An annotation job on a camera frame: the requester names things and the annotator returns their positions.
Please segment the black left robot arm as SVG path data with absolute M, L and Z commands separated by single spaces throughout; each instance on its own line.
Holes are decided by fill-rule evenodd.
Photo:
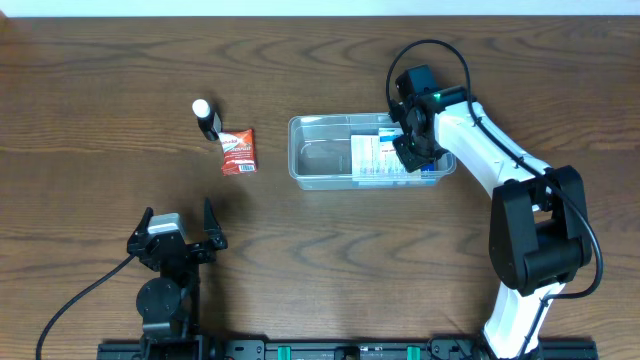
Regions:
M 228 247 L 209 200 L 204 201 L 207 239 L 188 243 L 177 213 L 156 215 L 145 210 L 127 241 L 127 253 L 158 274 L 136 296 L 142 317 L 142 359 L 222 359 L 222 343 L 200 332 L 202 264 L 216 261 Z

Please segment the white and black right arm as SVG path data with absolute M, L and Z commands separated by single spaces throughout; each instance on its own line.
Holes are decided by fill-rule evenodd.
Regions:
M 491 198 L 489 256 L 500 288 L 482 330 L 486 355 L 532 358 L 540 352 L 538 334 L 550 305 L 597 287 L 569 294 L 565 286 L 591 261 L 603 269 L 581 176 L 518 146 L 462 86 L 409 85 L 399 95 L 389 105 L 403 130 L 394 145 L 405 168 L 451 153 Z

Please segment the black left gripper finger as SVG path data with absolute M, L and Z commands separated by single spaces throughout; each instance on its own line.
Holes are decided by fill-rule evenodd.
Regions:
M 147 207 L 140 222 L 127 240 L 126 250 L 128 253 L 144 252 L 144 248 L 149 238 L 148 226 L 152 217 L 153 209 L 151 207 Z
M 214 215 L 212 203 L 209 198 L 204 200 L 203 228 L 215 250 L 224 250 L 227 248 L 226 236 Z

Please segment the clear plastic container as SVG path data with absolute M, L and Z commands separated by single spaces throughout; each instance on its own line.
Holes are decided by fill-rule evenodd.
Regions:
M 380 128 L 401 128 L 385 113 L 297 116 L 289 122 L 289 173 L 303 190 L 346 190 L 360 187 L 351 175 L 352 135 L 378 135 Z M 445 154 L 432 169 L 439 180 L 456 170 L 456 158 Z

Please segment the white blue Panadol box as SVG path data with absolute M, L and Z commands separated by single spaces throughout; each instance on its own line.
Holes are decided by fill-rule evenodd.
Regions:
M 379 162 L 383 173 L 401 173 L 404 170 L 393 141 L 403 134 L 401 128 L 380 128 L 379 135 Z

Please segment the white blue medicine box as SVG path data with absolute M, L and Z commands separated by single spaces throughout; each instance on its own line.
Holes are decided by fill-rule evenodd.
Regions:
M 383 173 L 379 162 L 379 135 L 352 135 L 351 175 L 360 187 L 431 186 L 439 181 L 428 168 L 426 172 Z

